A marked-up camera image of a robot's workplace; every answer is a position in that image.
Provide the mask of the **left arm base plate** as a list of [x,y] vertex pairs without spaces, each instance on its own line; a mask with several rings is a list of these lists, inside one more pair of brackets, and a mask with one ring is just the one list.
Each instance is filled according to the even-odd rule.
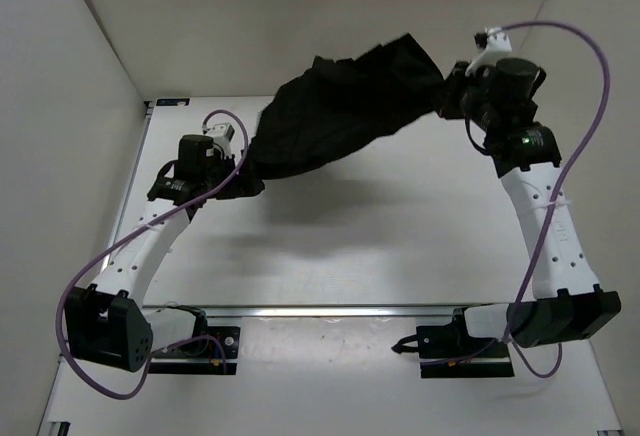
[[241,343],[240,321],[223,323],[221,320],[209,319],[207,333],[221,344],[223,352],[212,341],[199,341],[154,357],[149,373],[194,376],[235,375]]

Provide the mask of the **black skirt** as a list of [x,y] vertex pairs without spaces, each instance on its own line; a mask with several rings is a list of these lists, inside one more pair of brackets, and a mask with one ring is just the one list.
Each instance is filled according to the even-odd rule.
[[436,110],[444,77],[405,34],[356,58],[314,58],[260,112],[249,147],[257,178],[285,179],[343,159]]

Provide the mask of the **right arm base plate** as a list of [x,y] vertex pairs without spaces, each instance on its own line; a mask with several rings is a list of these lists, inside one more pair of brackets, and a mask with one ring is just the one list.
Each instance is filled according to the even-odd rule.
[[461,316],[442,326],[417,326],[391,350],[417,354],[422,379],[495,379],[515,376],[509,350],[495,338],[469,335]]

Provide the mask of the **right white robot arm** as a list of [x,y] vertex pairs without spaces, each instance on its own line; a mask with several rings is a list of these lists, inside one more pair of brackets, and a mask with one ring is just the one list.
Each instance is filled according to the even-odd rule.
[[449,330],[449,347],[460,356],[489,338],[523,348],[586,340],[621,310],[618,293],[602,289],[581,247],[554,133],[535,119],[533,96],[545,77],[533,62],[509,57],[480,66],[460,61],[446,79],[440,115],[483,131],[475,148],[492,160],[530,258],[514,302],[467,308]]

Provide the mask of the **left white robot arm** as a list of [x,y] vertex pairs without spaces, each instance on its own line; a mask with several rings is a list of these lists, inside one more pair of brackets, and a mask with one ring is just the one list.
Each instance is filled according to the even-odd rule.
[[207,200],[263,191],[250,165],[236,164],[233,134],[225,123],[183,136],[177,158],[158,171],[147,194],[135,237],[87,287],[70,291],[64,318],[74,358],[136,372],[152,352],[175,343],[188,354],[206,348],[209,329],[202,310],[177,305],[144,314],[142,303],[171,246]]

